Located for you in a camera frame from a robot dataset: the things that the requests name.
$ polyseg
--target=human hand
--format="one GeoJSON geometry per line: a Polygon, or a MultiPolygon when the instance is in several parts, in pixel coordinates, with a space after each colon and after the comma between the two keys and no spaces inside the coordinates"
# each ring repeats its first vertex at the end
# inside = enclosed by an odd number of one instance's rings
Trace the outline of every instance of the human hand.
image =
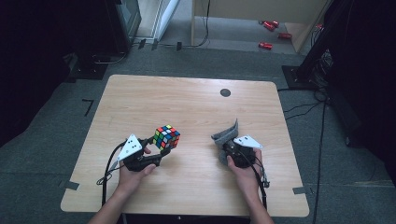
{"type": "MultiPolygon", "coordinates": [[[[146,154],[150,154],[151,151],[145,147],[144,149],[146,154]]],[[[120,161],[120,179],[119,184],[117,185],[116,192],[121,195],[121,197],[129,198],[139,187],[142,179],[150,175],[152,171],[155,169],[155,164],[150,164],[145,167],[140,172],[129,171],[128,168],[124,166],[123,161],[120,161]]]]}
{"type": "MultiPolygon", "coordinates": [[[[254,148],[253,150],[256,154],[256,162],[255,164],[253,164],[253,167],[256,169],[260,177],[262,177],[262,171],[259,165],[262,162],[262,152],[257,148],[254,148]]],[[[238,188],[242,191],[244,196],[258,196],[259,184],[257,182],[257,178],[253,169],[251,167],[239,168],[235,166],[235,163],[233,162],[233,158],[231,156],[227,156],[227,161],[228,167],[230,167],[230,169],[235,174],[238,188]]]]}

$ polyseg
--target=wooden table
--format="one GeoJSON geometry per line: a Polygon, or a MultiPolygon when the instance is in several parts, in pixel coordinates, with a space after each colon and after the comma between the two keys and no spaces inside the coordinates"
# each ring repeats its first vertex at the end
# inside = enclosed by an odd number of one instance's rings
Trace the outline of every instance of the wooden table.
{"type": "MultiPolygon", "coordinates": [[[[146,177],[124,208],[125,213],[246,216],[248,210],[233,173],[218,160],[210,135],[239,122],[239,136],[249,134],[263,145],[263,163],[271,181],[268,211],[275,217],[309,213],[276,85],[264,81],[184,77],[111,76],[92,121],[61,207],[96,212],[101,207],[102,177],[111,151],[131,133],[147,138],[170,124],[180,141],[146,177]],[[223,97],[220,90],[231,91],[223,97]]],[[[150,146],[154,152],[159,150],[150,146]]],[[[107,198],[118,183],[107,183],[107,198]]]]}
{"type": "MultiPolygon", "coordinates": [[[[192,45],[195,36],[195,17],[206,17],[208,1],[192,1],[192,45]]],[[[209,17],[285,22],[288,33],[292,34],[291,43],[294,49],[300,52],[315,26],[321,22],[331,2],[332,0],[211,0],[209,17]]]]}

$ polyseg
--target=floor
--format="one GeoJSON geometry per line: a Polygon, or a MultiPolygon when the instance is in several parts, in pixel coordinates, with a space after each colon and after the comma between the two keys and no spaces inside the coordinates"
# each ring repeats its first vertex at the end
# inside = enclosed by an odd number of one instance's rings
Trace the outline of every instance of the floor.
{"type": "MultiPolygon", "coordinates": [[[[136,35],[138,38],[152,37],[152,26],[159,25],[154,20],[161,19],[169,2],[170,0],[139,1],[142,22],[136,35]]],[[[160,44],[176,45],[177,42],[181,42],[183,46],[191,44],[191,9],[191,0],[179,1],[175,14],[160,39],[160,44]]],[[[206,18],[195,17],[194,45],[202,43],[205,38],[205,22],[206,18]]],[[[258,21],[209,17],[207,27],[208,39],[201,48],[267,52],[270,50],[258,47],[260,42],[267,42],[273,45],[271,49],[273,53],[302,55],[306,55],[311,48],[309,38],[300,52],[295,51],[290,40],[277,38],[278,33],[287,32],[282,22],[278,28],[271,32],[259,24],[258,21]]]]}

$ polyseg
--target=table top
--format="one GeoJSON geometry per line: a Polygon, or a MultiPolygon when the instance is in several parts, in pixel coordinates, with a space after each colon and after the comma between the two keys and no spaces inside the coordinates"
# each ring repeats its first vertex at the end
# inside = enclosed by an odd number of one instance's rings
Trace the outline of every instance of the table top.
{"type": "MultiPolygon", "coordinates": [[[[247,216],[248,209],[233,173],[219,162],[211,135],[238,119],[239,135],[263,145],[268,212],[273,217],[305,217],[309,213],[276,85],[185,77],[113,75],[109,78],[67,189],[64,211],[97,212],[103,176],[112,150],[131,133],[149,138],[170,124],[180,132],[176,148],[147,176],[124,207],[124,213],[163,215],[247,216]],[[231,95],[220,94],[227,89],[231,95]]],[[[149,145],[153,153],[159,149],[149,145]]],[[[107,198],[119,179],[107,182],[107,198]]]]}

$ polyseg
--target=forearm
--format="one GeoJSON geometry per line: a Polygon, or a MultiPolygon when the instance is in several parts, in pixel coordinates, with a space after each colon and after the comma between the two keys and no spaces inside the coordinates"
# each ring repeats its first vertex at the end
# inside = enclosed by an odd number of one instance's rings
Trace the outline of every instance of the forearm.
{"type": "Polygon", "coordinates": [[[267,210],[260,201],[259,194],[245,194],[245,201],[247,202],[248,211],[250,214],[251,224],[273,224],[267,210]]]}
{"type": "Polygon", "coordinates": [[[127,201],[128,197],[115,191],[89,223],[117,223],[122,212],[122,208],[127,201]]]}

